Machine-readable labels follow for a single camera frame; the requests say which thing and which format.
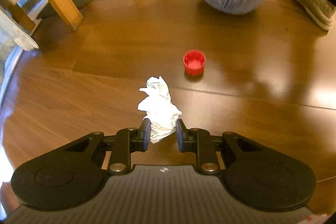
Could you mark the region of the grey slipper shoe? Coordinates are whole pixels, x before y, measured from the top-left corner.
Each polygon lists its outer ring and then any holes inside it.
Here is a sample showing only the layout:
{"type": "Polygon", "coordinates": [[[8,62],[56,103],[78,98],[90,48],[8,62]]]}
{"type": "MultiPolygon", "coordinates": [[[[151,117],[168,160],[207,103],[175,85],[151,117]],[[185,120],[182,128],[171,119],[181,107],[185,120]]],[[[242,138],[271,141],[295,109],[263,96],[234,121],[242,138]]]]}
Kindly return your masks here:
{"type": "Polygon", "coordinates": [[[323,30],[328,31],[333,27],[335,5],[328,0],[296,0],[323,30]]]}

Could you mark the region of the white tissue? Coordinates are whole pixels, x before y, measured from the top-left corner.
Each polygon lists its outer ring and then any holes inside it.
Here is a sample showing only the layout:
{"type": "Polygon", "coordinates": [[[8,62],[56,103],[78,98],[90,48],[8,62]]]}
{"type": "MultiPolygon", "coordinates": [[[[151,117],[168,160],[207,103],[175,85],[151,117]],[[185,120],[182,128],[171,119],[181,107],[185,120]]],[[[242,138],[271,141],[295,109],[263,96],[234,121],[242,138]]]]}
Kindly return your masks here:
{"type": "Polygon", "coordinates": [[[147,94],[138,104],[138,110],[146,112],[144,119],[151,123],[150,142],[155,144],[175,133],[182,112],[171,102],[169,87],[161,76],[150,77],[146,87],[139,91],[147,94]]]}

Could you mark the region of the red bottle cap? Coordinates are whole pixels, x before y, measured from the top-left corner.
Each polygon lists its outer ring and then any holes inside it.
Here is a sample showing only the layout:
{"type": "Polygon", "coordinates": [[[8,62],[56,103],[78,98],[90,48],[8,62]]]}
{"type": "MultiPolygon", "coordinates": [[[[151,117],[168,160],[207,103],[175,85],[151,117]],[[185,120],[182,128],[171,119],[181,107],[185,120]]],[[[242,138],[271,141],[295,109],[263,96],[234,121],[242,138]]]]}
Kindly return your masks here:
{"type": "Polygon", "coordinates": [[[190,76],[200,76],[205,69],[206,57],[200,50],[189,50],[183,56],[185,72],[190,76]]]}

